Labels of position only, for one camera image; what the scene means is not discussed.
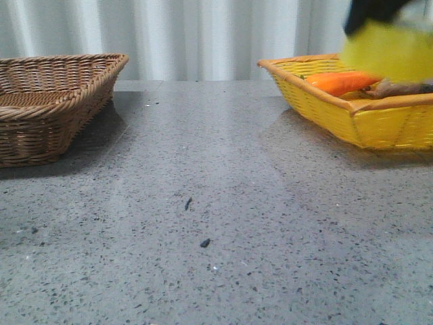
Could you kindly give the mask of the black gripper finger tape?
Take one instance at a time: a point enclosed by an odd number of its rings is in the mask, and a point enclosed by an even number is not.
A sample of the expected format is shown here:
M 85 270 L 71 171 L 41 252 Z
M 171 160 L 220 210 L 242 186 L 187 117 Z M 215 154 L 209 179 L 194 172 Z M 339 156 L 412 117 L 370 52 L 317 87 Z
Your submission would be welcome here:
M 397 13 L 408 4 L 409 0 L 353 0 L 344 33 L 346 36 L 355 34 L 366 21 L 389 23 L 394 20 Z

